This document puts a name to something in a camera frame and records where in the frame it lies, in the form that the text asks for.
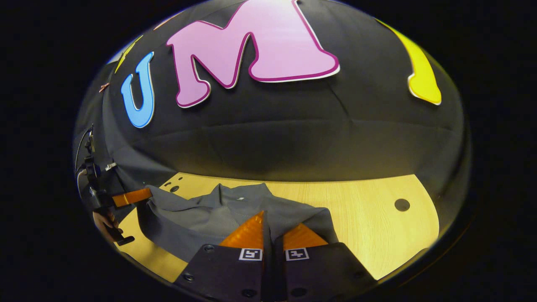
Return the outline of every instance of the cable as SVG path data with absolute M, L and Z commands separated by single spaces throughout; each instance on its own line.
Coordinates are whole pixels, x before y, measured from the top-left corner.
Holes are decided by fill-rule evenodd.
M 86 134 L 88 134 L 91 131 L 93 131 L 93 124 L 91 124 L 88 130 L 84 132 L 84 135 L 82 136 L 82 138 L 80 138 L 80 143 L 78 143 L 78 149 L 76 149 L 76 157 L 75 157 L 75 173 L 76 171 L 80 170 L 80 167 L 76 168 L 76 164 L 78 163 L 78 153 L 80 153 L 80 146 L 82 145 L 82 141 L 84 140 L 84 137 L 86 137 Z
M 80 175 L 84 174 L 86 175 L 88 173 L 87 170 L 82 170 L 78 173 L 78 175 L 76 176 L 76 188 L 78 189 L 78 195 L 80 196 L 80 199 L 82 199 L 82 194 L 80 193 Z

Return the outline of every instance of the black fabric backdrop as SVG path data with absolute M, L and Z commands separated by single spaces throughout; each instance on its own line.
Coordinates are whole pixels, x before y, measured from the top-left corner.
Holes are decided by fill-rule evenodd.
M 10 3 L 4 111 L 9 192 L 2 300 L 177 300 L 116 255 L 77 201 L 72 132 L 88 84 L 111 54 L 187 5 L 131 1 Z M 530 17 L 516 2 L 363 2 L 357 6 L 423 46 L 457 84 L 475 146 L 470 195 L 479 212 L 397 300 L 532 300 L 533 158 Z
M 461 157 L 460 96 L 449 76 L 428 56 L 442 104 L 414 97 L 407 87 L 411 61 L 401 41 L 359 10 L 326 0 L 299 3 L 323 48 L 338 57 L 339 73 L 319 80 L 257 82 L 246 68 L 255 58 L 249 41 L 237 86 L 225 89 L 198 65 L 199 76 L 211 83 L 211 95 L 192 108 L 177 106 L 175 65 L 166 41 L 200 19 L 225 27 L 241 3 L 204 2 L 155 31 L 154 26 L 143 31 L 117 72 L 113 72 L 117 63 L 111 63 L 98 74 L 96 81 L 110 86 L 103 93 L 98 92 L 98 83 L 89 87 L 79 111 L 74 152 L 84 130 L 98 120 L 96 145 L 107 156 L 97 163 L 104 166 L 114 158 L 127 190 L 160 186 L 177 171 L 266 181 L 416 174 L 441 209 L 443 233 L 462 201 L 443 196 Z M 155 52 L 151 61 L 155 113 L 151 123 L 140 129 L 128 120 L 120 88 L 151 51 Z M 137 82 L 135 75 L 131 87 L 140 107 Z

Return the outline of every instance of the orange gripper pad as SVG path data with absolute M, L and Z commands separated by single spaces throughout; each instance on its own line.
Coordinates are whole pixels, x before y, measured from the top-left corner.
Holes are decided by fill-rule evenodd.
M 304 224 L 297 225 L 284 235 L 284 250 L 327 245 L 319 235 Z
M 234 230 L 220 245 L 232 248 L 263 249 L 263 211 Z
M 141 202 L 142 200 L 152 197 L 151 190 L 148 188 L 142 190 L 136 190 L 129 193 L 113 196 L 114 203 L 117 207 L 126 206 L 129 204 L 134 204 Z

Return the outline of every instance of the yellow letter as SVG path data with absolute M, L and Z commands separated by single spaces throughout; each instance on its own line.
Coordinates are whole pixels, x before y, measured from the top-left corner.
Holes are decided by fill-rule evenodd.
M 134 40 L 134 42 L 132 42 L 132 44 L 125 50 L 125 52 L 123 53 L 123 55 L 121 55 L 121 58 L 119 59 L 119 63 L 118 63 L 118 66 L 115 68 L 115 71 L 114 73 L 118 72 L 118 69 L 119 67 L 121 66 L 121 64 L 123 63 L 123 61 L 125 60 L 125 57 L 127 56 L 127 54 L 130 52 L 130 50 L 133 48 L 134 44 L 136 42 L 138 42 L 138 40 L 143 37 L 143 35 L 139 36 L 138 39 Z
M 440 105 L 442 102 L 442 95 L 440 89 L 438 89 L 431 64 L 421 48 L 384 22 L 378 19 L 377 21 L 395 33 L 407 49 L 410 62 L 412 63 L 412 74 L 408 77 L 408 89 L 410 90 L 410 93 L 415 97 L 435 105 Z

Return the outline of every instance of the black background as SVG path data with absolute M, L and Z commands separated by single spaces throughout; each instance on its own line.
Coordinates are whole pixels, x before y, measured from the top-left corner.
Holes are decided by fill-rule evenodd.
M 5 162 L 14 184 L 5 187 L 2 300 L 178 300 L 175 290 L 115 254 L 97 233 L 77 200 L 70 154 L 78 105 L 98 69 L 140 32 L 193 3 L 12 2 L 5 8 L 5 72 L 13 81 L 4 84 Z M 533 300 L 529 9 L 461 0 L 353 5 L 445 68 L 473 133 L 469 197 L 478 201 L 478 215 L 443 258 L 390 300 Z

